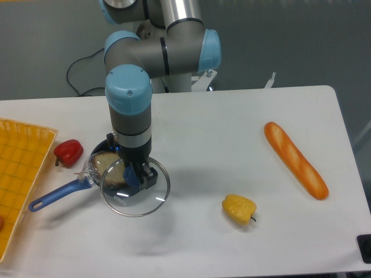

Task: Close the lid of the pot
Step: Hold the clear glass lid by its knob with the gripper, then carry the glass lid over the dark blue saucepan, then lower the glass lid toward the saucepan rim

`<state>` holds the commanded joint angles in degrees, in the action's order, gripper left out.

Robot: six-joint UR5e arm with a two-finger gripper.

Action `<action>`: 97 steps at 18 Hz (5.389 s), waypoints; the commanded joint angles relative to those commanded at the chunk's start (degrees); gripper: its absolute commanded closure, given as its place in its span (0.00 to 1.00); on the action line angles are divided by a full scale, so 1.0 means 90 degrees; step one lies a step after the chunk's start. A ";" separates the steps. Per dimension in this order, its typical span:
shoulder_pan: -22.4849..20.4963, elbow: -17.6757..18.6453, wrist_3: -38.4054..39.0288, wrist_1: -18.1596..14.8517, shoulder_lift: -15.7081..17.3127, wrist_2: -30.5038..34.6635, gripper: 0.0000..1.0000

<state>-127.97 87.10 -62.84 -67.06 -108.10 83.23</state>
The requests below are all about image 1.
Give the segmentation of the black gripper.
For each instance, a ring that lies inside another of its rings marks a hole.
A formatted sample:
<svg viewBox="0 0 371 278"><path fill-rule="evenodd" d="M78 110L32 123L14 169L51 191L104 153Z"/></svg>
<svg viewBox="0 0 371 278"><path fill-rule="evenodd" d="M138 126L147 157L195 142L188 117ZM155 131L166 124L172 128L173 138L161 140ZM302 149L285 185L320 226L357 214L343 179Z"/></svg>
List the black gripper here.
<svg viewBox="0 0 371 278"><path fill-rule="evenodd" d="M108 133L106 135L108 149L115 152L124 162L131 164L139 164L143 167L143 172L135 169L131 164L125 166L125 181L128 185L141 185L143 189L149 189L157 183L158 172L150 167L148 158L152 149L152 138L139 147L124 147L116 142L114 135Z"/></svg>

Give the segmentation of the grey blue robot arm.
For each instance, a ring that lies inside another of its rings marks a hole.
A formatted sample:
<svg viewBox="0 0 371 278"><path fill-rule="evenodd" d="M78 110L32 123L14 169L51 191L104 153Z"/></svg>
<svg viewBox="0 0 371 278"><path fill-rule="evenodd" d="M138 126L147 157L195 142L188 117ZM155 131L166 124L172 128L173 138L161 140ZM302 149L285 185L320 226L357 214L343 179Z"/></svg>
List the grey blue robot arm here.
<svg viewBox="0 0 371 278"><path fill-rule="evenodd" d="M141 39L121 30L104 45L105 94L124 179L131 186L152 186L151 81L216 69L220 39L215 30L204 27L198 1L100 1L100 8L111 24L147 20L165 32Z"/></svg>

